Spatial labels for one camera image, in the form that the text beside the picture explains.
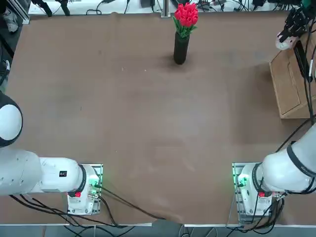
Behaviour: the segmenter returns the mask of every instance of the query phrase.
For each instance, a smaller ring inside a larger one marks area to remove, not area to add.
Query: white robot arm
[[[297,142],[266,156],[262,163],[249,163],[238,176],[247,215],[262,215],[273,192],[313,192],[316,188],[316,124]]]
[[[20,135],[19,106],[0,92],[0,196],[67,192],[68,212],[91,215],[98,199],[99,177],[94,168],[68,158],[39,158],[35,153],[7,147]]]

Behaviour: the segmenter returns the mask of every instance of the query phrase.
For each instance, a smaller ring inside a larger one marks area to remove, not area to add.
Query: wire
[[[76,236],[82,237],[80,234],[85,231],[86,229],[83,229],[83,231],[81,233],[76,233],[73,230],[71,230],[70,228],[68,228],[67,226],[64,226],[67,230],[69,230],[70,232],[72,232],[73,234],[75,234]]]
[[[216,236],[215,237],[217,237],[217,235],[218,235],[218,232],[217,232],[217,229],[215,228],[215,227],[213,227],[212,229],[210,229],[209,230],[209,232],[206,234],[206,236],[205,237],[208,237],[209,235],[210,235],[210,233],[212,233],[212,231],[215,229],[215,231],[216,231]]]
[[[127,200],[121,198],[120,196],[116,195],[115,193],[111,192],[110,190],[108,190],[108,189],[106,189],[106,188],[104,188],[104,187],[102,187],[102,186],[100,186],[100,185],[94,185],[94,186],[95,186],[96,188],[101,188],[101,189],[103,189],[104,191],[110,193],[111,195],[113,195],[113,196],[115,196],[116,198],[120,199],[121,201],[125,202],[125,203],[128,204],[130,207],[133,207],[133,208],[135,208],[135,209],[137,209],[137,210],[143,212],[144,214],[146,214],[146,215],[148,215],[148,216],[150,216],[150,217],[153,217],[153,218],[158,219],[158,220],[165,220],[165,218],[156,216],[156,215],[154,215],[154,214],[151,214],[151,213],[149,213],[149,212],[147,212],[147,211],[141,209],[140,207],[138,207],[138,206],[136,206],[136,205],[130,203],[129,201],[127,201]]]
[[[81,236],[80,234],[82,234],[84,231],[88,230],[88,229],[91,229],[91,228],[94,228],[94,226],[89,226],[89,227],[86,227],[84,228],[83,230],[81,230],[79,233],[77,233],[74,237],[77,237],[77,236]]]
[[[52,214],[52,215],[67,215],[67,216],[74,216],[74,217],[77,217],[77,218],[81,218],[81,219],[84,219],[84,220],[87,220],[87,221],[92,221],[92,222],[95,222],[95,223],[99,223],[99,224],[102,224],[102,225],[106,225],[106,226],[110,226],[110,227],[116,227],[116,226],[113,226],[113,225],[109,225],[105,222],[102,222],[102,221],[97,221],[97,220],[93,220],[93,219],[90,219],[90,218],[87,218],[87,217],[84,217],[84,216],[80,216],[80,215],[74,215],[74,214],[70,214],[70,213],[65,213],[59,209],[56,209],[56,208],[52,208],[53,210],[56,210],[58,211],[58,213],[54,213],[54,212],[51,212],[51,211],[47,211],[47,210],[43,210],[43,209],[39,209],[39,208],[36,208],[34,206],[31,206],[31,205],[28,205],[26,203],[24,203],[23,201],[21,201],[20,199],[18,199],[17,197],[13,196],[13,195],[9,195],[12,199],[14,199],[16,202],[20,203],[21,205],[23,206],[26,206],[30,209],[33,209],[33,210],[37,210],[37,211],[41,211],[41,212],[44,212],[44,213],[47,213],[47,214]],[[119,229],[123,229],[125,228],[126,226],[117,226],[116,228],[119,228]]]
[[[275,8],[273,8],[272,11],[275,11],[278,6],[279,6],[279,4],[277,3],[276,6],[275,6]]]
[[[59,6],[59,8],[58,8],[56,11],[54,11],[54,13],[53,13],[52,15],[55,15],[55,13],[56,13],[60,8],[61,8],[61,5]]]
[[[127,2],[126,2],[126,8],[125,8],[124,14],[126,14],[126,11],[127,11],[127,7],[128,7],[128,4],[129,4],[129,1],[130,1],[130,0],[127,0]]]
[[[160,5],[159,0],[157,0],[157,2],[158,2],[158,6],[159,6],[159,8],[160,8],[160,11],[162,11],[162,8],[161,8],[161,5]]]
[[[306,45],[305,45],[305,59],[304,59],[304,67],[303,67],[303,71],[304,71],[304,89],[305,89],[307,106],[308,106],[308,109],[309,109],[309,112],[310,112],[310,118],[311,118],[311,123],[312,124],[314,123],[314,121],[312,119],[313,118],[313,113],[312,113],[312,109],[313,108],[311,108],[310,99],[309,99],[309,96],[308,96],[308,93],[307,93],[307,85],[306,85],[306,80],[309,81],[309,79],[307,77],[307,71],[306,71],[306,63],[307,63],[306,55],[307,55],[308,44],[310,42],[310,37],[311,37],[311,34],[312,34],[312,28],[313,28],[314,23],[315,23],[315,18],[312,20],[312,24],[309,27],[309,32],[308,32],[307,41],[306,41]]]
[[[97,15],[102,15],[102,11],[100,11],[98,8],[99,8],[99,6],[100,6],[101,4],[103,4],[103,3],[105,3],[104,0],[102,0],[101,2],[99,2],[99,4],[97,5],[97,8],[96,8],[96,9],[88,9],[88,10],[86,11],[85,15],[87,16],[87,15],[88,15],[88,12],[90,12],[90,11],[95,11],[95,13],[96,13]]]
[[[212,6],[209,6],[209,8],[211,8],[211,9],[213,9],[214,11],[216,11],[216,12],[217,12],[217,10],[216,10],[215,8],[213,8]]]
[[[249,9],[247,10],[246,6],[244,4],[242,4],[240,1],[236,1],[236,0],[231,0],[231,1],[234,1],[238,4],[240,4],[242,6],[242,8],[245,9],[245,11],[249,11]]]
[[[238,227],[235,227],[233,229],[230,229],[231,231],[228,233],[228,235],[226,235],[226,237],[230,236],[232,234],[233,231],[238,230]]]
[[[132,228],[128,229],[127,231],[123,232],[122,234],[118,235],[117,237],[121,237],[123,236],[124,234],[130,232],[131,230],[133,230],[136,226],[133,226]]]
[[[224,5],[221,4],[220,0],[217,0],[217,1],[218,1],[219,5],[221,6],[221,10],[224,11],[224,7],[223,7]]]
[[[107,209],[107,211],[108,211],[108,213],[109,213],[109,216],[110,216],[110,219],[111,219],[111,221],[112,221],[112,224],[113,224],[114,226],[118,226],[118,224],[116,223],[116,221],[115,221],[114,218],[113,218],[113,215],[112,215],[112,213],[111,213],[111,211],[110,211],[110,207],[109,207],[108,203],[105,201],[105,199],[104,199],[103,197],[99,197],[99,198],[100,198],[100,200],[104,203],[104,205],[105,205],[105,207],[106,207],[106,209]]]

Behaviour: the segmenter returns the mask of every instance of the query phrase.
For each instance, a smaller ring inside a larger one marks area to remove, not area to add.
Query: table
[[[25,121],[14,147],[103,163],[104,185],[148,212],[225,224],[232,162],[262,161],[301,123],[280,120],[269,71],[284,19],[277,12],[201,15],[183,66],[172,61],[171,19],[32,19],[8,82]],[[36,197],[64,207],[60,194]],[[286,198],[280,224],[315,225],[314,198]],[[153,221],[107,200],[119,223]],[[3,224],[64,223],[8,197],[0,208],[9,211]],[[95,218],[110,221],[104,209]]]

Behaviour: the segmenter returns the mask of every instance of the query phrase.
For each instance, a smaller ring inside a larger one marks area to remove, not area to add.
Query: black vase
[[[173,51],[173,59],[176,62],[176,64],[181,65],[186,61],[189,39],[190,39],[190,36],[183,39],[176,32],[175,39],[174,39],[174,51]]]

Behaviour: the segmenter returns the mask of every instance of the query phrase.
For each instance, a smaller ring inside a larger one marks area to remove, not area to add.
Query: flower bouquet
[[[177,64],[183,64],[186,61],[190,34],[197,27],[198,9],[195,3],[186,3],[178,5],[178,9],[172,17],[176,27],[173,59]]]

